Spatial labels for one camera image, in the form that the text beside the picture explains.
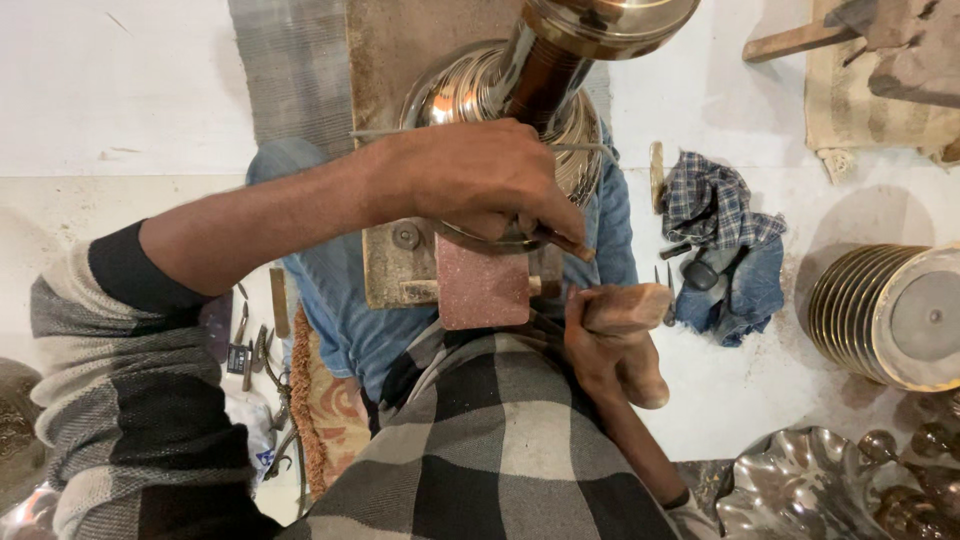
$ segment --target blue jeans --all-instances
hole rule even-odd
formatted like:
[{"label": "blue jeans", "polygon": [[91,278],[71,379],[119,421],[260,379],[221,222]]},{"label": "blue jeans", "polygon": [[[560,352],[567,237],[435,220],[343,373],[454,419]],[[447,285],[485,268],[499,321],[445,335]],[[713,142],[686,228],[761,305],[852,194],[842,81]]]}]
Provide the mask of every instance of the blue jeans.
[{"label": "blue jeans", "polygon": [[[247,171],[247,185],[290,176],[329,161],[317,147],[300,138],[268,142],[260,147]],[[564,255],[567,283],[581,288],[637,283],[631,250],[630,201],[627,184],[612,162],[586,209],[588,244],[597,250],[592,263]],[[346,234],[283,258],[300,288],[307,320],[320,336],[320,358],[337,378],[356,377],[377,403],[394,359],[437,320],[435,307],[370,309],[364,292],[360,232]],[[536,300],[535,309],[562,321],[563,296]]]}]

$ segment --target engraved metal surface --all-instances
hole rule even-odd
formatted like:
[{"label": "engraved metal surface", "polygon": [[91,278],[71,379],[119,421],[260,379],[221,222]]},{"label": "engraved metal surface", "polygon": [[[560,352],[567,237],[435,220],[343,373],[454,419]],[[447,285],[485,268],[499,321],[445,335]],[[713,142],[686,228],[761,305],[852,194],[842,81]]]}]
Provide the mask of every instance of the engraved metal surface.
[{"label": "engraved metal surface", "polygon": [[736,460],[733,479],[717,501],[730,540],[887,540],[872,517],[880,494],[916,485],[898,463],[874,461],[823,428],[775,433],[766,452]]}]

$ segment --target hand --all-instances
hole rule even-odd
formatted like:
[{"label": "hand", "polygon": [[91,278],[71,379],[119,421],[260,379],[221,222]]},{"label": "hand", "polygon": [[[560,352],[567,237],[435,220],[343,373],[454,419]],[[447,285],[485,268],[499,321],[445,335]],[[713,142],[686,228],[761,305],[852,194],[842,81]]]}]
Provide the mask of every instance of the hand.
[{"label": "hand", "polygon": [[408,200],[405,213],[442,219],[487,239],[515,215],[583,242],[584,217],[556,183],[556,162],[537,131],[513,118],[390,136],[379,191]]},{"label": "hand", "polygon": [[570,285],[566,290],[564,314],[566,353],[577,381],[591,396],[622,393],[616,378],[616,364],[626,354],[624,343],[601,339],[583,326],[589,302],[599,294],[598,290],[580,290],[576,285]]}]

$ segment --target gray mat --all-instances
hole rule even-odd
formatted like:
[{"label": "gray mat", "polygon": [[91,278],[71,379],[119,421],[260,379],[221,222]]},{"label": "gray mat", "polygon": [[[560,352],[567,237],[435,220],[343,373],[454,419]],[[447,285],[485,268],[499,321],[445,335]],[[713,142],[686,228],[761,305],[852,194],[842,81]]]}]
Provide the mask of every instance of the gray mat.
[{"label": "gray mat", "polygon": [[[347,1],[229,0],[257,144],[298,136],[332,158],[353,150]],[[584,88],[609,126],[604,62]]]}]

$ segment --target white tile floor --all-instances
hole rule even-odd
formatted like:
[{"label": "white tile floor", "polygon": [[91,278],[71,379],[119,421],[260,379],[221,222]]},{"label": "white tile floor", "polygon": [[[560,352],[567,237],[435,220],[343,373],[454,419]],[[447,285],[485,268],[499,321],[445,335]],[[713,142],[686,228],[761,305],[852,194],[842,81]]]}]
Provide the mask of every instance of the white tile floor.
[{"label": "white tile floor", "polygon": [[[27,291],[44,264],[78,240],[240,185],[254,147],[226,0],[35,0],[10,9],[0,20],[0,177],[59,177],[0,180],[0,356],[29,362]],[[642,417],[673,459],[733,457],[772,430],[810,424],[849,437],[893,429],[902,443],[912,422],[905,412],[914,398],[876,391],[816,353],[797,305],[844,246],[960,239],[960,173],[887,150],[862,154],[847,184],[828,184],[804,148],[804,58],[739,60],[748,37],[803,24],[806,9],[704,2],[662,50],[610,65],[641,277],[652,278],[664,244],[642,168],[653,140],[663,141],[668,164],[685,148],[738,167],[754,209],[782,212],[790,225],[788,303],[764,335],[727,350],[689,331],[656,331],[673,398]],[[156,176],[174,174],[227,176]],[[266,274],[245,283],[256,329],[270,316]],[[256,391],[276,404],[264,382]],[[237,385],[233,376],[225,382],[230,393]],[[293,518],[295,474],[257,497],[281,523]]]}]

